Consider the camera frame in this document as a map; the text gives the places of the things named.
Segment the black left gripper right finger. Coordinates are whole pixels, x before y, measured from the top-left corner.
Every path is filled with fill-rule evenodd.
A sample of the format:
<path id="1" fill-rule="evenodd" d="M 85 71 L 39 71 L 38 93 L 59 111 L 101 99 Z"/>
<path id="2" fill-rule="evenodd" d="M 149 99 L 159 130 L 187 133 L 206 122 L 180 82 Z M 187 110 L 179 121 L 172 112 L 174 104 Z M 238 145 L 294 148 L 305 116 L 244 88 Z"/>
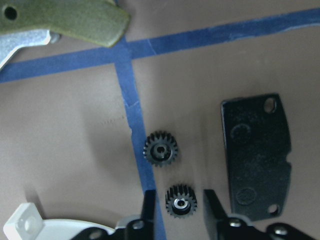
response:
<path id="1" fill-rule="evenodd" d="M 210 223 L 221 222 L 228 218 L 216 192 L 213 189 L 203 190 L 204 218 Z"/>

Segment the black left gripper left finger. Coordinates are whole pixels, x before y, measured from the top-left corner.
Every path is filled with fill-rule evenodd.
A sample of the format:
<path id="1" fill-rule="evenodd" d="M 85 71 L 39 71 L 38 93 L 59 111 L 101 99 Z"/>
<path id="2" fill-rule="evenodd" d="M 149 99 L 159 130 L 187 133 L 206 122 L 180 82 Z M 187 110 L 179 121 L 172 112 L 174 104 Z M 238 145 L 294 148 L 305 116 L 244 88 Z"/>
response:
<path id="1" fill-rule="evenodd" d="M 155 209 L 156 190 L 146 190 L 144 193 L 140 218 L 147 222 L 153 222 L 155 220 Z"/>

